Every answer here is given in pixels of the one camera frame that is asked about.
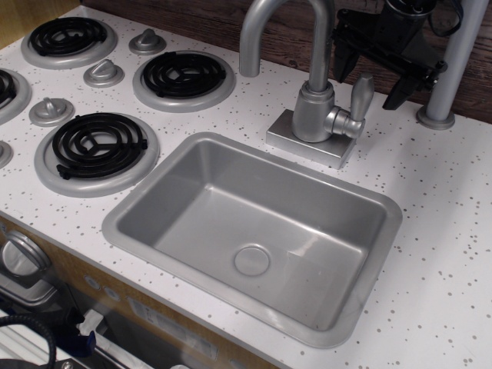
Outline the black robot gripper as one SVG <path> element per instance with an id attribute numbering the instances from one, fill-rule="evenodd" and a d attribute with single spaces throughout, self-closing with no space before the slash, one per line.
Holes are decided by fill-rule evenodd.
<path id="1" fill-rule="evenodd" d="M 383 109 L 398 109 L 415 90 L 431 90 L 447 63 L 427 43 L 423 27 L 433 7 L 384 7 L 378 14 L 343 8 L 333 32 L 334 77 L 344 81 L 363 56 L 400 76 Z"/>

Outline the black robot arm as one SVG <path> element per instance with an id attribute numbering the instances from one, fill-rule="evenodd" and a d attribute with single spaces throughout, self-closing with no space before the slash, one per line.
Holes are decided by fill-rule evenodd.
<path id="1" fill-rule="evenodd" d="M 431 90 L 447 70 L 422 31 L 436 4 L 388 0 L 379 14 L 339 10 L 333 33 L 335 79 L 343 82 L 364 56 L 400 76 L 383 109 L 395 110 L 415 91 Z"/>

